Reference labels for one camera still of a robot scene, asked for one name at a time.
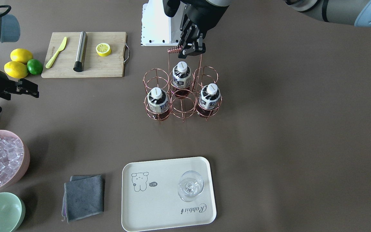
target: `clear drinking glass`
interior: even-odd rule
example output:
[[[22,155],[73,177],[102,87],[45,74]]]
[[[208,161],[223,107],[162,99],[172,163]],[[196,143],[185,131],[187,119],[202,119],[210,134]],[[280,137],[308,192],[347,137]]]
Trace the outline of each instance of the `clear drinking glass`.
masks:
[[[181,200],[194,201],[204,189],[203,178],[196,171],[187,171],[181,176],[177,189]]]

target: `green bowl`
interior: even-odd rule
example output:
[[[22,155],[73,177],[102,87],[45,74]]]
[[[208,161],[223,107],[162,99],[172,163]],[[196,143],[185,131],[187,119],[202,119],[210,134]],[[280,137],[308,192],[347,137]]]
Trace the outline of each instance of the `green bowl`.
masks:
[[[15,231],[25,215],[24,202],[15,194],[0,192],[0,232]]]

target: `white tray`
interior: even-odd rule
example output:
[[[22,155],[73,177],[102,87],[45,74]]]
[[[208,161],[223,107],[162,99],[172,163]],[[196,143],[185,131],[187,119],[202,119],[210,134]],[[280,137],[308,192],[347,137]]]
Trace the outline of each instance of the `white tray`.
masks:
[[[190,170],[203,177],[204,189],[196,200],[184,202],[177,185]],[[121,225],[128,232],[209,224],[216,215],[210,164],[204,157],[135,162],[122,170]]]

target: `gray table surface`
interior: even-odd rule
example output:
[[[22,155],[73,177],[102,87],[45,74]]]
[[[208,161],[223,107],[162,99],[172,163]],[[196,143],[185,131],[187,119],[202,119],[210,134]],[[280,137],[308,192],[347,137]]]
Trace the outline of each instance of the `gray table surface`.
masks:
[[[159,125],[142,77],[166,69],[167,55],[140,46],[144,3],[0,0],[21,25],[18,42],[0,44],[0,70],[19,47],[43,61],[52,32],[125,31],[131,48],[123,78],[29,76],[40,98],[0,100],[0,129],[31,152],[3,190],[25,201],[18,231],[124,231],[123,167],[194,156],[210,161],[217,218],[165,231],[371,231],[371,28],[319,22],[281,0],[236,1],[205,39],[220,111]],[[105,177],[104,213],[62,222],[63,184],[89,174]]]

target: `white bottle cap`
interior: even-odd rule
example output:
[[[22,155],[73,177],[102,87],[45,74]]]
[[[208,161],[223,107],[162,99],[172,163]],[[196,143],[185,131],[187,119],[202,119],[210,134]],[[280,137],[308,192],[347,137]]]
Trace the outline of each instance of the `white bottle cap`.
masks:
[[[207,93],[210,95],[216,94],[218,91],[218,86],[214,83],[211,83],[207,86]]]
[[[177,70],[179,72],[187,72],[187,63],[184,62],[184,61],[180,61],[178,64],[177,64]]]
[[[162,97],[162,91],[161,91],[161,88],[159,87],[154,87],[152,90],[151,90],[151,97],[154,98],[154,99],[160,99]]]

